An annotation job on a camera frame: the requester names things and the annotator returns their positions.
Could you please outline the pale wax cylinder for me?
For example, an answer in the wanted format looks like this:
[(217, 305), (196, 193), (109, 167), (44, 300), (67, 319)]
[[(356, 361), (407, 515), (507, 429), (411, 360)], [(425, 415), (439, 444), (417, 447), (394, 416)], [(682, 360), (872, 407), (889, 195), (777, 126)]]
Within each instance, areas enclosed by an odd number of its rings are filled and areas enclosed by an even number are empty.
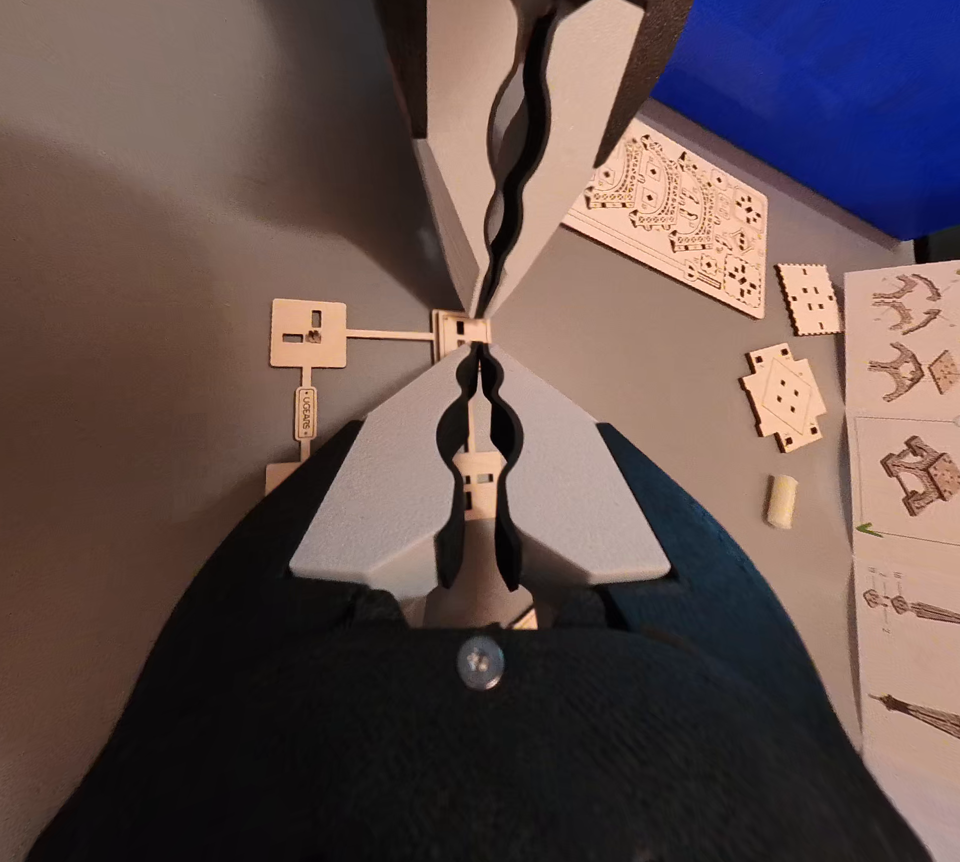
[(786, 474), (774, 474), (769, 477), (764, 511), (765, 523), (780, 531), (789, 531), (793, 527), (799, 482)]

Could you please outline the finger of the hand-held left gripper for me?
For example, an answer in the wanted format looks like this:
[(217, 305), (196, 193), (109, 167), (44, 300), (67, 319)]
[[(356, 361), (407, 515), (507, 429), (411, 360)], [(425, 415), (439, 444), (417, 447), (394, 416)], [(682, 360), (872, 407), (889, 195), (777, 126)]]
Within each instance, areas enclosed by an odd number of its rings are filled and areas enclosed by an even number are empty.
[(490, 268), (499, 102), (536, 11), (551, 1), (426, 0), (427, 123), (414, 152), (450, 279), (471, 317)]
[(528, 127), (503, 182), (502, 222), (480, 313), (493, 316), (518, 287), (594, 173), (644, 10), (626, 0), (557, 9), (524, 69)]

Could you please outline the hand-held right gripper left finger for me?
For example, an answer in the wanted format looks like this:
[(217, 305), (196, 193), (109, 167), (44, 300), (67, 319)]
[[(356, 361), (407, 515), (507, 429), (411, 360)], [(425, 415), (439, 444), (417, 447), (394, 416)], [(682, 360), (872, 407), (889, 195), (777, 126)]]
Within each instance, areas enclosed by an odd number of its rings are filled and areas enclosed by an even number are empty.
[(299, 578), (387, 592), (450, 588), (462, 567), (481, 344), (461, 345), (372, 410), (290, 561)]

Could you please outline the laser-cut wooden puzzle sheet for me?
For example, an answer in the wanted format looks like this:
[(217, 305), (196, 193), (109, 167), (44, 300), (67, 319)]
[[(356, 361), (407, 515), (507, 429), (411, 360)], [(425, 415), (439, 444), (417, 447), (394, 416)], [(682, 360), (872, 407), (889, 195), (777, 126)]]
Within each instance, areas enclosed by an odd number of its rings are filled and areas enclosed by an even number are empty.
[(768, 216), (759, 190), (633, 119), (564, 224), (761, 320)]

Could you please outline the white assembly instruction sheet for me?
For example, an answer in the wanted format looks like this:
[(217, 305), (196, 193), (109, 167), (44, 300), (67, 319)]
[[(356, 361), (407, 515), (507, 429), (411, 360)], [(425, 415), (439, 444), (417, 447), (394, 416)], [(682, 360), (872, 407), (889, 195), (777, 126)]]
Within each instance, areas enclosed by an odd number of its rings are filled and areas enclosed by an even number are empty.
[(862, 753), (935, 860), (958, 860), (959, 263), (845, 276)]

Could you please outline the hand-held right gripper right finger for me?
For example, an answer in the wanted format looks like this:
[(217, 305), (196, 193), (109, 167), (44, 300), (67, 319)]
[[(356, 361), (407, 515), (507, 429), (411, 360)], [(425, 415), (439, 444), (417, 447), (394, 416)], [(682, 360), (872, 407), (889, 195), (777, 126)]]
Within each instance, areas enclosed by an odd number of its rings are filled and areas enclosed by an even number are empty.
[(670, 562), (599, 422), (498, 345), (478, 350), (496, 482), (496, 563), (532, 592), (647, 582)]

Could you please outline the toothed wooden square panel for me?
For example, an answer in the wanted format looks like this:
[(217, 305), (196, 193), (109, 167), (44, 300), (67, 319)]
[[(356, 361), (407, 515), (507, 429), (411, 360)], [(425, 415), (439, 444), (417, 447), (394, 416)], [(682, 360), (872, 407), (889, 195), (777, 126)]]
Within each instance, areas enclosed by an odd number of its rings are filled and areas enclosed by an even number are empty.
[(796, 336), (834, 335), (844, 331), (841, 308), (827, 266), (776, 264), (774, 270)]

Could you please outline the cross-shaped wooden panel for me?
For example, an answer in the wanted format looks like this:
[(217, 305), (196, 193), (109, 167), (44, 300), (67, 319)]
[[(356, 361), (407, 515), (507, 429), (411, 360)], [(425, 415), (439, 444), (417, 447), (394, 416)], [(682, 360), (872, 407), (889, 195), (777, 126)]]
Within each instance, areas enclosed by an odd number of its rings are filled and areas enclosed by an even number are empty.
[(822, 439), (826, 406), (810, 362), (797, 359), (785, 342), (746, 354), (750, 374), (739, 380), (750, 401), (756, 430), (774, 438), (781, 453)]

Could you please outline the wooden frame with four squares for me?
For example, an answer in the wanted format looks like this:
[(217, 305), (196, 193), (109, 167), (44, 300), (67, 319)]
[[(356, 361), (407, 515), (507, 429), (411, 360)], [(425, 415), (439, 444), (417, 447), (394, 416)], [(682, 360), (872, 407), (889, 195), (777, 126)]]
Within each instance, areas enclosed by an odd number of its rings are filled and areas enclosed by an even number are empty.
[[(347, 307), (337, 301), (277, 298), (271, 304), (270, 366), (296, 369), (300, 381), (294, 394), (293, 436), (298, 444), (297, 461), (267, 465), (264, 494), (269, 495), (310, 455), (317, 436), (319, 409), (313, 373), (317, 369), (343, 369), (347, 365), (347, 342), (351, 339), (428, 342), (433, 361), (433, 329), (395, 331), (356, 329), (347, 325)], [(477, 446), (474, 401), (467, 405), (467, 430), (454, 462), (464, 485), (466, 521), (491, 520), (496, 514), (498, 475), (503, 459), (496, 450)]]

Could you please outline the blue plastic bin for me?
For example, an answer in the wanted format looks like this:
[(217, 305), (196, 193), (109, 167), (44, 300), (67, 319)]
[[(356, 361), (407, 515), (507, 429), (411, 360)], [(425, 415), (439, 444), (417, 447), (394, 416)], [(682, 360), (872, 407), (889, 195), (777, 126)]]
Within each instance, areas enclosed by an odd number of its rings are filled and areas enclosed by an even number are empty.
[(652, 97), (889, 236), (958, 226), (959, 0), (694, 0)]

